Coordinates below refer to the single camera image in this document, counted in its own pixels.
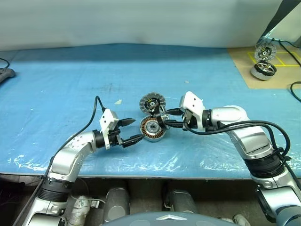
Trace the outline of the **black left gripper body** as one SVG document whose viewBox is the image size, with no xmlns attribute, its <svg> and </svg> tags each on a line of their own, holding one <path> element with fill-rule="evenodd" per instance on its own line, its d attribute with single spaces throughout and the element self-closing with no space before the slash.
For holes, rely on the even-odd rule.
<svg viewBox="0 0 301 226">
<path fill-rule="evenodd" d="M 108 139 L 110 146 L 123 145 L 123 139 L 120 136 L 120 129 L 118 127 L 109 131 Z"/>
</svg>

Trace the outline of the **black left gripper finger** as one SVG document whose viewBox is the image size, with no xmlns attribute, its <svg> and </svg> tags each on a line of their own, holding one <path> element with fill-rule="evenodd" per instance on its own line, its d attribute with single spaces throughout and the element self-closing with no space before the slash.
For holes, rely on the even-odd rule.
<svg viewBox="0 0 301 226">
<path fill-rule="evenodd" d="M 117 126 L 118 127 L 125 127 L 125 126 L 128 126 L 128 125 L 132 124 L 133 122 L 135 122 L 135 119 L 125 118 L 125 119 L 119 120 L 118 123 L 117 123 Z"/>
<path fill-rule="evenodd" d="M 138 143 L 139 141 L 141 141 L 144 138 L 144 135 L 134 135 L 131 136 L 128 139 L 123 140 L 122 146 L 124 148 L 135 145 L 136 143 Z"/>
</svg>

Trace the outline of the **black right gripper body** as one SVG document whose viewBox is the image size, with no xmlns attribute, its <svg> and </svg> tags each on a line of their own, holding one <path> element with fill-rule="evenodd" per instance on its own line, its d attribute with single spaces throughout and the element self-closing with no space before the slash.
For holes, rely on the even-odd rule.
<svg viewBox="0 0 301 226">
<path fill-rule="evenodd" d="M 190 110 L 184 111 L 182 119 L 183 119 L 182 129 L 186 129 L 185 124 L 187 124 L 190 129 L 198 129 L 197 119 L 195 116 L 192 115 L 192 112 Z"/>
</svg>

